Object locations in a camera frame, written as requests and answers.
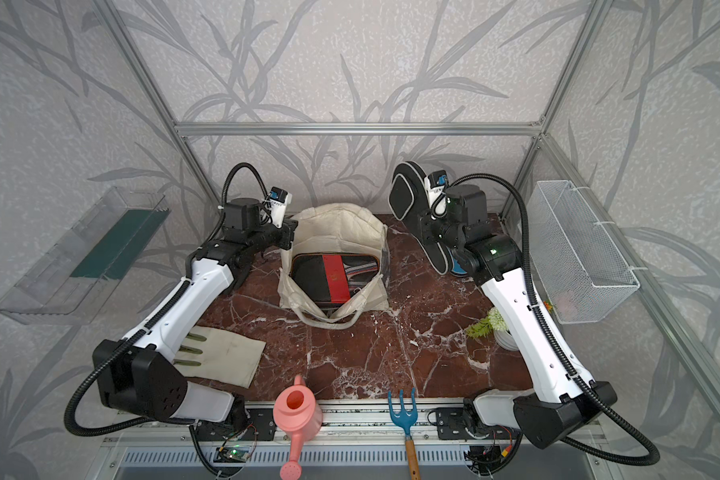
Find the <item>red black ping pong set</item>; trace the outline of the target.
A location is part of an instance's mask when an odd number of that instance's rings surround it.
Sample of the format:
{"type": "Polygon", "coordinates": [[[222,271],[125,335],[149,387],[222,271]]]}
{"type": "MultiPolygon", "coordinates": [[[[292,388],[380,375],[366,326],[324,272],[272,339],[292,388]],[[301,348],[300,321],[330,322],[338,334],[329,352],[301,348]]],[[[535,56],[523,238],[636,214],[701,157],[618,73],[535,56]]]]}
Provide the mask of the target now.
{"type": "Polygon", "coordinates": [[[318,307],[347,303],[380,272],[380,260],[357,253],[303,253],[293,258],[290,277],[318,307]]]}

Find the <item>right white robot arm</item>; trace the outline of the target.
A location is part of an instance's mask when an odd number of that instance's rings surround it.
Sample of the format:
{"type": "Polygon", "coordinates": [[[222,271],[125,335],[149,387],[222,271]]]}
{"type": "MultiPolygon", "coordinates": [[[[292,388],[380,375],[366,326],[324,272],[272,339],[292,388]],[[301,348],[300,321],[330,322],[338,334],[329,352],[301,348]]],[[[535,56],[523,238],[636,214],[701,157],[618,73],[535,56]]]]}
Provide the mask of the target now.
{"type": "Polygon", "coordinates": [[[429,210],[419,216],[424,240],[448,249],[459,266],[490,299],[506,323],[531,375],[526,393],[488,392],[473,404],[486,425],[497,422],[501,409],[481,402],[507,401],[516,427],[537,448],[565,443],[589,455],[628,466],[651,466],[659,449],[612,408],[613,387],[596,381],[579,362],[539,298],[531,275],[529,220],[517,189],[496,175],[488,180],[505,187],[517,201],[521,240],[497,234],[487,223],[484,192],[475,185],[483,174],[450,182],[438,171],[424,180],[429,210]],[[640,444],[642,455],[610,453],[571,438],[571,433],[603,414],[640,444]]]}

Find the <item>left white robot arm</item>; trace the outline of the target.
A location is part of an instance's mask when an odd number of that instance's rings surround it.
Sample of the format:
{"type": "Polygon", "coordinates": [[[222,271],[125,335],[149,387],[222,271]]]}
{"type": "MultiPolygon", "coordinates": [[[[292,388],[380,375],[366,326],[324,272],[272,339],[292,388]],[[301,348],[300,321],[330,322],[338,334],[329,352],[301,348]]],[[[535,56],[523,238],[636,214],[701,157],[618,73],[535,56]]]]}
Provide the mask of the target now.
{"type": "Polygon", "coordinates": [[[205,310],[220,294],[244,283],[256,255],[292,245],[298,223],[286,217],[291,194],[279,187],[259,189],[260,198],[224,196],[218,222],[186,258],[185,274],[170,295],[122,339],[104,340],[96,347],[94,369],[64,411],[69,433],[96,437],[153,421],[246,426],[243,401],[189,381],[174,360],[205,310]],[[130,413],[132,419],[103,427],[80,425],[77,409],[91,387],[97,387],[104,406],[130,413]]]}

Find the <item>beige canvas tote bag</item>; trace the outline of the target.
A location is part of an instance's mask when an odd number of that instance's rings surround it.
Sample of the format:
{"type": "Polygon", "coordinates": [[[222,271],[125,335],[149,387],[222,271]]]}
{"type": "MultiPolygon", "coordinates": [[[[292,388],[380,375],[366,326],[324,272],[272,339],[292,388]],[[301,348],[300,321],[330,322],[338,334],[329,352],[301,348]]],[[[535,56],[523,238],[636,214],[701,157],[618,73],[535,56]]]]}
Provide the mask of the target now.
{"type": "Polygon", "coordinates": [[[389,309],[387,226],[370,210],[326,204],[296,214],[292,247],[281,252],[279,305],[306,325],[352,327],[389,309]]]}

